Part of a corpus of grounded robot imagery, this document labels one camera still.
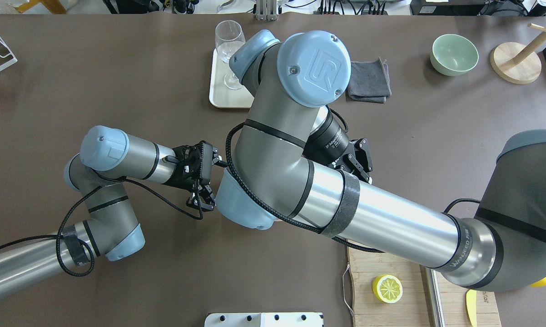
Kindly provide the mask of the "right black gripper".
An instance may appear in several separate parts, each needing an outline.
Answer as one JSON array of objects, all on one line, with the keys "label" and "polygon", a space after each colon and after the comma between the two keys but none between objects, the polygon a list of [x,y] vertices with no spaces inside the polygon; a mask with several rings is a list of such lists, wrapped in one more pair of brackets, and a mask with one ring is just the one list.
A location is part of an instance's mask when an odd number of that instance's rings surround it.
[{"label": "right black gripper", "polygon": [[372,184],[372,178],[369,175],[373,171],[370,152],[368,139],[352,139],[344,153],[331,162],[328,167],[334,170],[343,170],[363,182]]}]

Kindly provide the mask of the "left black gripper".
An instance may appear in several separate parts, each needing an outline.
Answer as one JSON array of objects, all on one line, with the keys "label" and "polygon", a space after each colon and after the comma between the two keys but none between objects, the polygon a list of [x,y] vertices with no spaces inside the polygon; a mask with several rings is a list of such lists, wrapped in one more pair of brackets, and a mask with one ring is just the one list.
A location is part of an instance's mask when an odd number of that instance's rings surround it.
[{"label": "left black gripper", "polygon": [[187,207],[203,212],[213,211],[216,201],[212,188],[209,186],[212,167],[223,166],[218,149],[206,141],[200,141],[195,145],[173,148],[173,151],[174,155],[166,156],[166,162],[175,164],[173,174],[166,181],[166,185],[194,191],[186,202]]}]

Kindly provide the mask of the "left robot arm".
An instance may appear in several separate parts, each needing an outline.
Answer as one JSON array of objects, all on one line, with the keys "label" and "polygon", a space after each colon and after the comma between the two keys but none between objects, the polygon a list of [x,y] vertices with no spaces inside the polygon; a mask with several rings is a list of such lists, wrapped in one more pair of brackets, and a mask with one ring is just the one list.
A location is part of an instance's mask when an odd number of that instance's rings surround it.
[{"label": "left robot arm", "polygon": [[190,194],[186,205],[198,212],[186,215],[201,220],[216,206],[209,186],[214,166],[227,167],[227,162],[206,141],[169,148],[120,129],[94,126],[64,168],[68,186],[81,198],[59,228],[0,246],[0,299],[60,272],[84,277],[100,256],[118,261],[141,250],[146,240],[126,183],[165,203],[144,181],[185,190]]}]

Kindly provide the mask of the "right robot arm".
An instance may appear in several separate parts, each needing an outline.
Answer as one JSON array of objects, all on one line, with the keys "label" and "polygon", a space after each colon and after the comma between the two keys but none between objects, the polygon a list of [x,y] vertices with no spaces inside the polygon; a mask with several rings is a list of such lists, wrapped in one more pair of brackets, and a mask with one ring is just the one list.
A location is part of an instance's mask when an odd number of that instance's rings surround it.
[{"label": "right robot arm", "polygon": [[229,66],[254,97],[216,197],[230,221],[263,230],[283,219],[475,290],[546,277],[546,129],[509,139],[474,217],[456,218],[371,184],[367,141],[349,140],[327,109],[352,68],[335,35],[315,30],[282,43],[261,30]]}]

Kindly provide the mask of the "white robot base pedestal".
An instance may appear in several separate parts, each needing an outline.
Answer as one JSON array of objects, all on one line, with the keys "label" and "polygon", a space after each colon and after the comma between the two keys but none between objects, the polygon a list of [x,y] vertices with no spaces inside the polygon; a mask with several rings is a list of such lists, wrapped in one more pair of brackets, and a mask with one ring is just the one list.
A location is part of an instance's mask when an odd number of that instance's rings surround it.
[{"label": "white robot base pedestal", "polygon": [[213,313],[205,327],[324,327],[321,312]]}]

